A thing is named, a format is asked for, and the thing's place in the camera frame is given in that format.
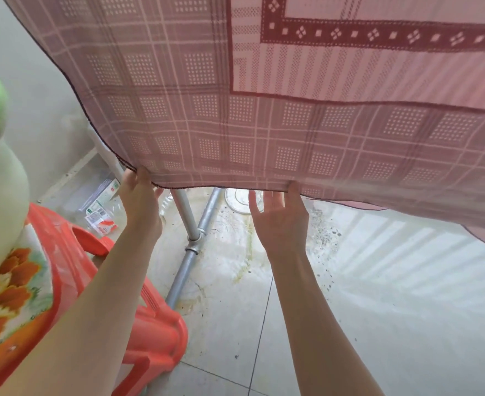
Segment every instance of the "orange plastic chair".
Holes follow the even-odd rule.
[[[111,239],[98,239],[79,226],[63,219],[47,208],[32,204],[28,220],[33,224],[41,245],[52,264],[54,274],[54,316],[49,328],[75,302],[97,273],[85,252],[107,256],[114,245]],[[141,289],[145,306],[138,306],[123,364],[132,369],[121,380],[113,396],[135,396],[162,372],[171,371],[186,351],[187,327],[180,314],[174,312],[153,284],[146,278]],[[0,373],[0,386],[35,344],[33,339],[24,355],[12,361]]]

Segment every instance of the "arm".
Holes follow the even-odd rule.
[[[0,396],[110,395],[151,253],[162,233],[147,170],[124,175],[127,226],[92,282],[0,388]]]
[[[309,214],[297,183],[288,193],[265,192],[259,212],[255,192],[250,211],[276,281],[303,396],[383,396],[334,318],[307,259]]]

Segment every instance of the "forearm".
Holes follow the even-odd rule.
[[[269,258],[302,396],[383,395],[334,318],[306,255]]]
[[[152,250],[152,241],[126,228],[92,282],[0,395],[110,395]]]

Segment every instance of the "left hand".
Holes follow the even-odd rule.
[[[138,231],[156,242],[162,234],[158,198],[164,189],[153,191],[151,176],[145,167],[137,172],[127,169],[123,174],[119,196],[127,214],[127,228]]]

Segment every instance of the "hand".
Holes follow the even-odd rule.
[[[257,208],[255,191],[250,191],[248,201],[255,231],[269,259],[285,253],[305,255],[309,213],[299,195],[298,182],[290,184],[288,193],[264,192],[263,212]]]
[[[127,228],[138,231],[156,242],[162,234],[158,198],[164,189],[153,191],[149,171],[139,167],[137,172],[127,169],[119,188],[119,196],[127,214]]]

